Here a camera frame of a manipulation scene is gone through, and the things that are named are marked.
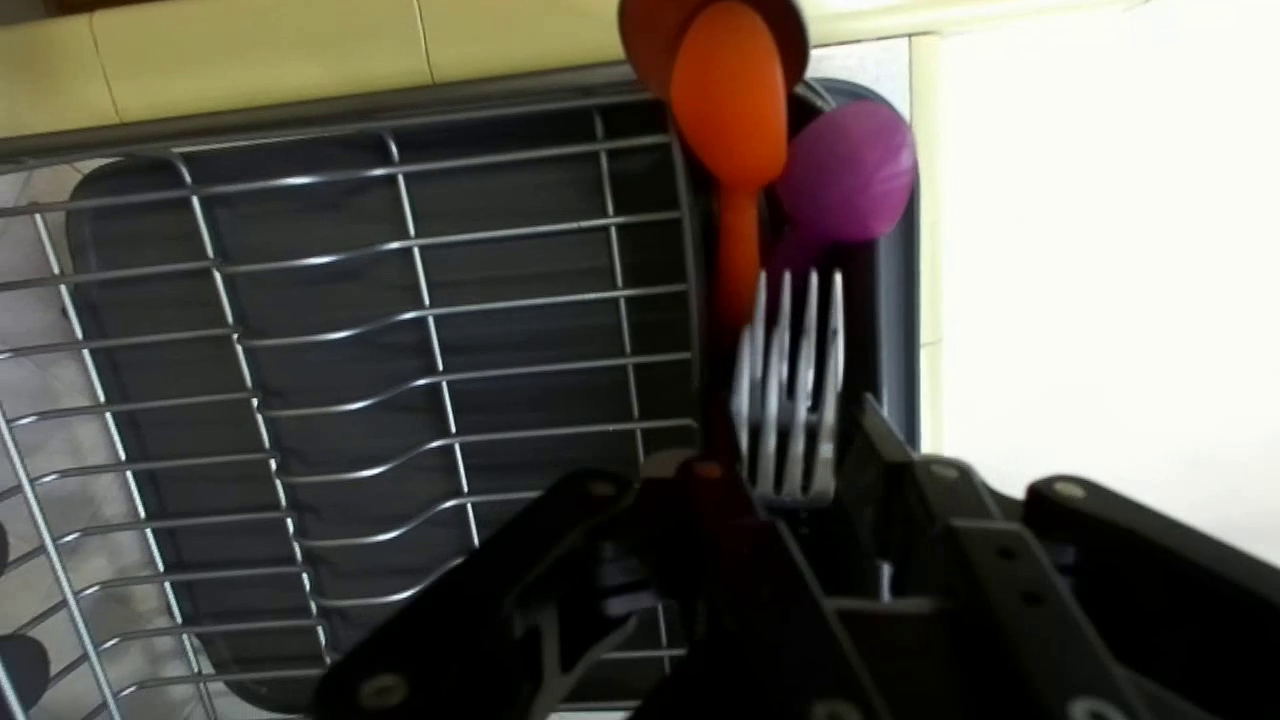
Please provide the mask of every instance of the orange spoon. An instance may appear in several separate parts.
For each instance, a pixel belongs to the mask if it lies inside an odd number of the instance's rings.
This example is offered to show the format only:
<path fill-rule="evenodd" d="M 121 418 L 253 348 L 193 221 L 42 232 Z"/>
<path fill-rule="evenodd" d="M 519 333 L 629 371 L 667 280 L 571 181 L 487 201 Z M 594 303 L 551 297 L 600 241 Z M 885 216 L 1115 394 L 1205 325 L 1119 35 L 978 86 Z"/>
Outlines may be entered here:
<path fill-rule="evenodd" d="M 702 8 L 711 0 L 622 0 L 615 24 L 629 52 L 629 64 L 636 68 L 640 82 L 658 94 L 667 94 L 671 64 L 679 52 L 679 39 Z M 798 8 L 798 0 L 743 0 L 753 2 L 783 61 L 783 78 L 798 86 L 808 68 L 808 26 Z"/>
<path fill-rule="evenodd" d="M 759 276 L 759 190 L 790 163 L 790 92 L 780 46 L 743 0 L 710 2 L 671 64 L 671 116 L 718 176 L 711 327 L 733 348 Z"/>

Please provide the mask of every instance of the silver fork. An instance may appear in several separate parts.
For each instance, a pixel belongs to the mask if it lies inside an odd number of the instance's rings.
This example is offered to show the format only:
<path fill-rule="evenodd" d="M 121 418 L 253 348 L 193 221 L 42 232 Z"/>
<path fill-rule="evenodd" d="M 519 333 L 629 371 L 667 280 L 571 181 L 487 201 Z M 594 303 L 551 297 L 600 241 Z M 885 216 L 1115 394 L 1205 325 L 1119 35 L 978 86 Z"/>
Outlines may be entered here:
<path fill-rule="evenodd" d="M 758 310 L 737 348 L 733 428 L 743 476 L 759 498 L 820 502 L 836 497 L 836 431 L 845 393 L 845 276 L 793 271 L 769 293 L 758 283 Z"/>

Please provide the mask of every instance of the dish rack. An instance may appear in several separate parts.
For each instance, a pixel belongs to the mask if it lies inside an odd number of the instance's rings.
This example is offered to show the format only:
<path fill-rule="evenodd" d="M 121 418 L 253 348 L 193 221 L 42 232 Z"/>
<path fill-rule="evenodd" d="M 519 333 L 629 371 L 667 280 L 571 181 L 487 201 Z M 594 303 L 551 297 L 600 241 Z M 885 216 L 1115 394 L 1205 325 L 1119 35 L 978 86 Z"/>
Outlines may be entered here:
<path fill-rule="evenodd" d="M 632 82 L 6 171 L 0 637 L 53 660 L 30 715 L 302 711 L 564 468 L 695 442 L 702 201 Z M 658 610 L 582 703 L 671 652 Z"/>

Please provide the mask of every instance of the white wall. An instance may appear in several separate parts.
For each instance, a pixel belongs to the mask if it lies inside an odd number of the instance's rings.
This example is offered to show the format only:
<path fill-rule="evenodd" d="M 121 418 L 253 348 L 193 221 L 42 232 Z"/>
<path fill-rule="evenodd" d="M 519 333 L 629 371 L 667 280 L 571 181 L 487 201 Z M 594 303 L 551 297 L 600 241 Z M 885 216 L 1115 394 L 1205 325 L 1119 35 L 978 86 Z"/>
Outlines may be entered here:
<path fill-rule="evenodd" d="M 929 446 L 1280 558 L 1280 2 L 936 39 Z"/>

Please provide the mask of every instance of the purple utensil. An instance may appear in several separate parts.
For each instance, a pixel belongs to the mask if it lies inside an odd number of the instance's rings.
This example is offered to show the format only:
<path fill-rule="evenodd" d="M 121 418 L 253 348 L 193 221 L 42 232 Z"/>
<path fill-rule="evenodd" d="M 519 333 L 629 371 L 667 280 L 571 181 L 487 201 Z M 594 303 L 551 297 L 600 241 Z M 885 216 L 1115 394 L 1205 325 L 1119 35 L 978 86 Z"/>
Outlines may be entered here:
<path fill-rule="evenodd" d="M 879 94 L 845 100 L 811 120 L 777 181 L 783 237 L 773 268 L 803 271 L 826 251 L 879 241 L 916 190 L 908 120 Z"/>

